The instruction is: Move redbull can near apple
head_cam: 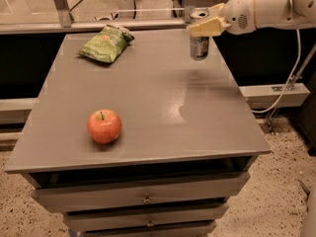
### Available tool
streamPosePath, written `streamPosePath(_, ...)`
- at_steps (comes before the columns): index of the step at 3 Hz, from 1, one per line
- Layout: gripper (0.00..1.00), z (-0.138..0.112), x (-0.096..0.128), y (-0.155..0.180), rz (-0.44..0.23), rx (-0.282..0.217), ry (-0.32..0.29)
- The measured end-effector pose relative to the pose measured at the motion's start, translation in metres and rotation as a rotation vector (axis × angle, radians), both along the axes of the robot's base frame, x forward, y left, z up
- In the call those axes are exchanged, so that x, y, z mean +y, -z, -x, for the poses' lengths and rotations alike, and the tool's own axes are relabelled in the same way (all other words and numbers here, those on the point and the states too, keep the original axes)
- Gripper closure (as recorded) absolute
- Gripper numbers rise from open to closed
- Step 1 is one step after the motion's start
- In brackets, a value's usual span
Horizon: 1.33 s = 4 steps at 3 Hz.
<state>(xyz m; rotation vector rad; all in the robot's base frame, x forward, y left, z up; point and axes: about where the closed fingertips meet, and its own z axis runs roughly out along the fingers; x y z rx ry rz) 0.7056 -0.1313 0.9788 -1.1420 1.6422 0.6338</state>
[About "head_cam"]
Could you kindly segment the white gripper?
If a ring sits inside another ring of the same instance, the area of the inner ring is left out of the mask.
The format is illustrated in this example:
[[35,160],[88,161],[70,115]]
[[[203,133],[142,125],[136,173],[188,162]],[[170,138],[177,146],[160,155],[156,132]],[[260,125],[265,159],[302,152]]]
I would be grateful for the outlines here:
[[210,17],[198,20],[187,26],[190,35],[199,37],[218,37],[225,30],[233,35],[251,33],[256,29],[255,0],[229,0],[208,8]]

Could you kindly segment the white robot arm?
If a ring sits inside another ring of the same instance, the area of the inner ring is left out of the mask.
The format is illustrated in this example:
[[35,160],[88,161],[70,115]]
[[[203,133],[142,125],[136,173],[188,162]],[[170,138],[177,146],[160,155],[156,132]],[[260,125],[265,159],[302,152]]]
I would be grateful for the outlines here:
[[192,37],[218,37],[257,29],[300,30],[316,27],[316,0],[229,0],[206,9],[207,15],[190,23]]

